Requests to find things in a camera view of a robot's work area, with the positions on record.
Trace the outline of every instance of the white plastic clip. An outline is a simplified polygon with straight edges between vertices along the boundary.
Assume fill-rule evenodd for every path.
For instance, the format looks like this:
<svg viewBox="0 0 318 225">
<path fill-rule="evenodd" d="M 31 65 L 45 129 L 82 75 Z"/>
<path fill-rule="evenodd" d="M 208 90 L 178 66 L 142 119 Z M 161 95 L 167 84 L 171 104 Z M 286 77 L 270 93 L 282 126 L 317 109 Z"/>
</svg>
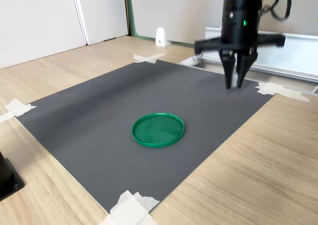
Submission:
<svg viewBox="0 0 318 225">
<path fill-rule="evenodd" d="M 170 43 L 167 40 L 164 28 L 158 27 L 157 33 L 156 33 L 156 45 L 166 47 L 169 44 Z"/>
</svg>

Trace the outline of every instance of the wooden table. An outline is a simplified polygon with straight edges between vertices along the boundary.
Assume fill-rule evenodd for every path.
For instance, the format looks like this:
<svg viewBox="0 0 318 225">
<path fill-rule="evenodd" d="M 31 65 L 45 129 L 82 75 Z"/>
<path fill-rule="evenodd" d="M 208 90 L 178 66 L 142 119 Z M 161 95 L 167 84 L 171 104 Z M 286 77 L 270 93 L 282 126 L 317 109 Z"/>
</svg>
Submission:
<svg viewBox="0 0 318 225">
<path fill-rule="evenodd" d="M 193 49 L 121 37 L 0 70 L 0 113 L 134 62 Z M 159 225 L 317 225 L 318 97 L 275 95 L 151 213 Z M 0 202 L 1 225 L 99 224 L 107 212 L 20 124 L 0 123 L 0 150 L 25 188 Z"/>
</svg>

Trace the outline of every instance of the cabinet door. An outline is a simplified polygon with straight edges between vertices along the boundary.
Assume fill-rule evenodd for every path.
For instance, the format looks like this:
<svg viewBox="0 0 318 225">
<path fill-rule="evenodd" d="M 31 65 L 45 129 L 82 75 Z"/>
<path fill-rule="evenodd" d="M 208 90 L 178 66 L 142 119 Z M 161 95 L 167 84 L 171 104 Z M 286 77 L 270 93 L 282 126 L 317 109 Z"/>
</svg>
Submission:
<svg viewBox="0 0 318 225">
<path fill-rule="evenodd" d="M 89 45 L 127 35 L 125 0 L 77 0 Z"/>
<path fill-rule="evenodd" d="M 74 0 L 0 0 L 0 68 L 85 45 Z"/>
</svg>

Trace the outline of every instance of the masking tape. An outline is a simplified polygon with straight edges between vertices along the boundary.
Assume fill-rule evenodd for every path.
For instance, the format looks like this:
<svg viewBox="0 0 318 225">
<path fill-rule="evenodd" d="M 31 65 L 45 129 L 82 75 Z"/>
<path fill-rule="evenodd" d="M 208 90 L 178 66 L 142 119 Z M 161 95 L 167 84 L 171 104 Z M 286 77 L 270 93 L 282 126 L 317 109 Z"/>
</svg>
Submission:
<svg viewBox="0 0 318 225">
<path fill-rule="evenodd" d="M 152 197 L 143 197 L 138 192 L 132 195 L 127 190 L 100 225 L 157 225 L 148 212 L 158 203 Z"/>
<path fill-rule="evenodd" d="M 259 93 L 261 94 L 270 94 L 274 95 L 276 93 L 283 95 L 285 97 L 290 97 L 296 100 L 304 101 L 304 102 L 310 102 L 309 99 L 305 96 L 302 96 L 301 92 L 293 91 L 291 89 L 284 88 L 282 85 L 277 85 L 273 83 L 265 83 L 265 82 L 259 82 L 259 85 L 255 88 L 259 88 Z"/>
<path fill-rule="evenodd" d="M 152 55 L 150 57 L 143 57 L 140 55 L 134 55 L 133 59 L 138 60 L 135 63 L 148 62 L 148 63 L 155 64 L 157 61 L 157 58 L 160 58 L 161 56 L 164 56 L 164 55 L 166 55 L 166 54 Z"/>
<path fill-rule="evenodd" d="M 0 122 L 7 121 L 14 116 L 19 117 L 23 115 L 24 113 L 30 111 L 31 109 L 36 108 L 35 106 L 31 106 L 31 104 L 24 105 L 18 99 L 12 100 L 5 107 L 9 112 L 0 116 Z"/>
</svg>

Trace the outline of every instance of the gray mat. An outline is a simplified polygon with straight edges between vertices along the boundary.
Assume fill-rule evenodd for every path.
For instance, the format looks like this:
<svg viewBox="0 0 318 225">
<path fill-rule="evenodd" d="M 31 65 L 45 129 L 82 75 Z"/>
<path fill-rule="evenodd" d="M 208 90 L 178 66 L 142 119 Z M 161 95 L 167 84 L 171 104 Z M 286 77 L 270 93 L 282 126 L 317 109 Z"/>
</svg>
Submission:
<svg viewBox="0 0 318 225">
<path fill-rule="evenodd" d="M 37 100 L 18 120 L 109 212 L 126 190 L 168 196 L 271 98 L 257 85 L 226 90 L 224 75 L 134 63 Z M 150 149 L 134 141 L 133 123 L 155 112 L 184 121 L 179 142 Z"/>
</svg>

